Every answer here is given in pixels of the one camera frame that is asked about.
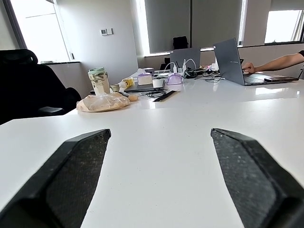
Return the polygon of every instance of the smartphone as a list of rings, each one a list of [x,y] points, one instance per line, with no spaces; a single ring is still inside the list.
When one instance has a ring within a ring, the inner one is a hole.
[[[264,78],[266,82],[292,82],[299,81],[298,78],[295,77],[267,77]]]

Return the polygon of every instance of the laptop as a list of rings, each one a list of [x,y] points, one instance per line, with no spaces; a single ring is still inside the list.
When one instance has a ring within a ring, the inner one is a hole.
[[[214,53],[217,58],[218,67],[222,77],[228,81],[232,81],[243,86],[278,84],[298,80],[298,78],[288,78],[264,73],[244,74],[241,60],[239,58],[237,40],[235,38],[215,44]],[[283,77],[284,81],[265,81],[265,78],[272,77]]]
[[[153,91],[163,90],[164,88],[165,88],[165,80],[159,79],[159,80],[153,80],[153,84],[148,84],[148,85],[138,85],[138,83],[135,82],[134,85],[125,89],[124,91],[126,93],[142,93],[142,92],[153,92]]]
[[[182,68],[184,60],[193,59],[196,64],[196,67],[192,61],[187,63],[187,67],[195,70],[200,67],[200,48],[187,48],[187,49],[178,49],[170,52],[170,61],[175,63],[177,62],[176,67]]]

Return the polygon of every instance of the keyboard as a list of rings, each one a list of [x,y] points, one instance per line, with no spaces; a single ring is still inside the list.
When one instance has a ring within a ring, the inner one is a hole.
[[[257,79],[257,78],[253,78],[253,77],[244,77],[244,81],[245,83],[263,83],[264,80],[261,79]]]

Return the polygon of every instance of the thermostat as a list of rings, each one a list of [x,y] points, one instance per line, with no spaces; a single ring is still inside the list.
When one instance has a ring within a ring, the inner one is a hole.
[[[102,36],[107,36],[107,35],[108,35],[106,29],[101,29],[101,30],[100,30],[100,34],[101,34]]]

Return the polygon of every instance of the window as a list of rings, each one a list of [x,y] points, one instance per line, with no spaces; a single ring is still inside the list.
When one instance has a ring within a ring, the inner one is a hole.
[[[27,49],[39,61],[69,61],[55,4],[46,0],[10,0]]]
[[[271,11],[265,43],[303,41],[304,10]]]

